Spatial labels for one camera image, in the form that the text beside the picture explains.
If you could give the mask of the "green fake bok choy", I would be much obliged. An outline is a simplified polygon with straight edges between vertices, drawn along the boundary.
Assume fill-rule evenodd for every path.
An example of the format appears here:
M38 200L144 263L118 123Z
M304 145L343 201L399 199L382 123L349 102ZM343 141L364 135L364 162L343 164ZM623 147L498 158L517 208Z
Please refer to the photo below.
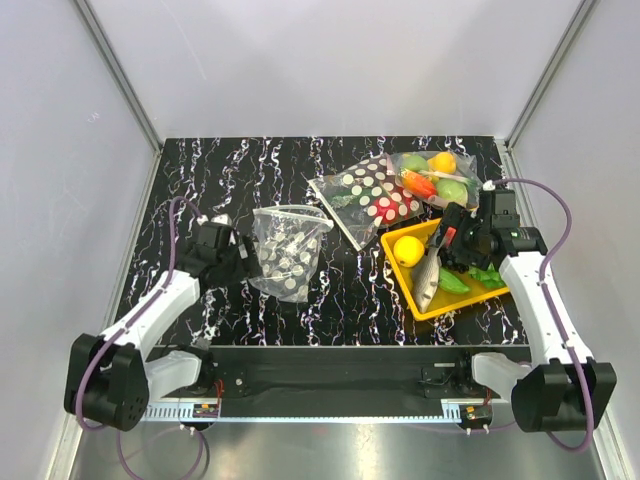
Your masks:
M487 270L470 267L469 275L474 280L479 281L487 289L499 289L506 286L500 273L492 265L490 265Z

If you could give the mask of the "grey fake fish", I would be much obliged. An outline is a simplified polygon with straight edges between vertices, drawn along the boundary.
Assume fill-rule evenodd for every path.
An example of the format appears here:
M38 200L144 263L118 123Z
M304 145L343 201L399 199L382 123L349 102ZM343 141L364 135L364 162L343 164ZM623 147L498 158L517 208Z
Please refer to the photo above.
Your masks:
M421 314L428 310L438 289L441 267L439 250L441 246L442 242L432 235L427 242L424 257L413 268L411 273L413 281L411 295Z

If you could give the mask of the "yellow fake lemon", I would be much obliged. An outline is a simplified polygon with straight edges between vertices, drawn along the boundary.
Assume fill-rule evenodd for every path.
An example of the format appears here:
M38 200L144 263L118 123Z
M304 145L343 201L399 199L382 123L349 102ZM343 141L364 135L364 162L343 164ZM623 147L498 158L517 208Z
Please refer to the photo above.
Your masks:
M403 267L416 266L425 253L425 244L418 238L405 235L400 237L393 246L393 256L396 262Z

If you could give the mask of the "clear zip bag with lemon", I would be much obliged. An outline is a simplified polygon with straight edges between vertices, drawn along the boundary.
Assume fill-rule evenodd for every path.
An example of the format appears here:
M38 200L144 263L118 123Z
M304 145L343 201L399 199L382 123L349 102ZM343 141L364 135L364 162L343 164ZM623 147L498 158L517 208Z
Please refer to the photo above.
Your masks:
M251 286L283 302L306 302L322 239L333 228L334 222L315 206L255 209L253 234L260 275L249 280Z

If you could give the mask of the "clear zip bag with mushroom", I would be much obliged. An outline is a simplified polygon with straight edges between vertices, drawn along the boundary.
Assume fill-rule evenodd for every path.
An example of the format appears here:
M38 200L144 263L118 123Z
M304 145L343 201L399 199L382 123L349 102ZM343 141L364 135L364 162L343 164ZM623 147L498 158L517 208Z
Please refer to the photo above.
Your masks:
M424 211L422 202L396 178L387 154L312 179L309 185L358 251L374 239L379 229L414 219Z

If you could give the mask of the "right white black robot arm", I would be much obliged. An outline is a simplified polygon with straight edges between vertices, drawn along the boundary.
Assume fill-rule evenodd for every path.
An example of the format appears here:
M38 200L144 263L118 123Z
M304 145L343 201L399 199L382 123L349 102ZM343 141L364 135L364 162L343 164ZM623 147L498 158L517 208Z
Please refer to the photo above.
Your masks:
M457 264L498 271L530 348L528 366L495 352L472 355L454 371L457 390L470 397L492 390L510 403L527 433L592 434L617 376L610 363L594 359L573 327L550 270L552 252L537 228L521 225L514 192L483 191L474 212L450 203L433 243Z

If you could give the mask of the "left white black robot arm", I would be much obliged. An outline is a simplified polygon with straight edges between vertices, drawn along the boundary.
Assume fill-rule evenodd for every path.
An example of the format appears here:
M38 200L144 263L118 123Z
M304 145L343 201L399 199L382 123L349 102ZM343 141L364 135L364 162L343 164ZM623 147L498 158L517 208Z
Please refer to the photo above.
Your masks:
M196 396L215 386L216 372L192 350L150 359L157 341L207 291L259 276L252 238L207 221L175 255L158 283L117 323L71 346L63 408L88 429L129 431L149 403L181 388Z

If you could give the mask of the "green fake bitter gourd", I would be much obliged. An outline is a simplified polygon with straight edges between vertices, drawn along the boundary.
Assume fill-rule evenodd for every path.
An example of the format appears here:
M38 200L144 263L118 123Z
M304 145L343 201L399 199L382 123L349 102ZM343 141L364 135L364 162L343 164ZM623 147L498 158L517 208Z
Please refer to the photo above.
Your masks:
M439 269L438 286L441 290L454 295L465 295L471 290L468 285L445 268Z

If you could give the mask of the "clear bag of fake fruit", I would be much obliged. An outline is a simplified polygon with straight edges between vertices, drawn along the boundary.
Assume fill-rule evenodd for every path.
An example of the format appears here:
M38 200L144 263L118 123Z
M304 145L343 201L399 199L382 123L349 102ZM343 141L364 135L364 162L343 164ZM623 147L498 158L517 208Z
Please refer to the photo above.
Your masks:
M481 180L475 156L451 151L415 151L387 156L387 170L408 193L444 210L455 203L467 210L479 205Z

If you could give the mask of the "yellow plastic tray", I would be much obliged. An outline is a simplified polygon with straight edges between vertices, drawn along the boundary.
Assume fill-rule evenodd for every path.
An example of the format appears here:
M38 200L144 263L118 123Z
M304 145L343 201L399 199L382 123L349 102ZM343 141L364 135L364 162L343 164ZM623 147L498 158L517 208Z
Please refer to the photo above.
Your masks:
M420 313L411 295L411 289L413 287L411 278L412 269L401 266L396 262L393 255L393 247L397 240L407 235L414 236L426 242L435 232L439 223L439 219L429 220L420 224L391 230L382 234L380 238L381 246L390 263L390 268L395 275L397 289L401 291L401 296L406 301L407 308L412 313L415 321L426 321L444 315L449 311L459 310L510 292L508 287L488 289L480 281L473 279L468 273L456 273L455 276L469 286L470 291L464 295L457 295L438 289L427 311Z

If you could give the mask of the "black marble pattern mat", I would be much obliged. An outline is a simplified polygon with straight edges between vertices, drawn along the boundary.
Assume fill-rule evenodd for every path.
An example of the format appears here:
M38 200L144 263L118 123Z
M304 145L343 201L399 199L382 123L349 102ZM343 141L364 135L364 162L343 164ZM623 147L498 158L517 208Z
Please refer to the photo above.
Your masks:
M250 231L257 207L314 204L309 181L382 153L450 150L473 156L482 179L504 171L490 136L172 138L151 187L118 310L126 313L157 281L169 255L169 203L178 237L191 234L192 210L226 213ZM356 251L339 229L322 241L303 304L282 303L248 284L206 293L163 336L245 346L522 345L528 340L511 296L502 295L427 321L415 321L378 242Z

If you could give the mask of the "left small connector board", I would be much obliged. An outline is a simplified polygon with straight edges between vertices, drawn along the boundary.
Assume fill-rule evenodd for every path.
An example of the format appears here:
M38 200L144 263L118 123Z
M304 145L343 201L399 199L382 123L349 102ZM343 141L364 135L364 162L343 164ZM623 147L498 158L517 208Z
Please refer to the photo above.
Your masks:
M194 418L218 418L220 404L218 401L207 403L195 403L193 405Z

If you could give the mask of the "small connector board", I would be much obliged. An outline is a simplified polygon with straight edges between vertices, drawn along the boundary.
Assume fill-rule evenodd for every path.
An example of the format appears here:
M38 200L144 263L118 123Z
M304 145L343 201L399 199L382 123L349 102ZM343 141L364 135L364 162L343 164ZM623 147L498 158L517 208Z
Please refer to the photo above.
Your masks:
M193 405L194 418L218 418L220 404L218 401L207 403L195 403Z
M461 418L468 422L490 424L493 418L493 408L490 404L466 405L461 410Z

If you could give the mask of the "right small connector board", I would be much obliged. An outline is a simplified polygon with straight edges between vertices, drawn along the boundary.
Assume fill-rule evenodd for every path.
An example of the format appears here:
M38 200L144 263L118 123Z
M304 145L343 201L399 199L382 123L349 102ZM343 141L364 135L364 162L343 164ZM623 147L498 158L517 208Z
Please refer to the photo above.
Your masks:
M490 404L466 405L461 410L461 418L468 422L490 424L493 418L493 408Z

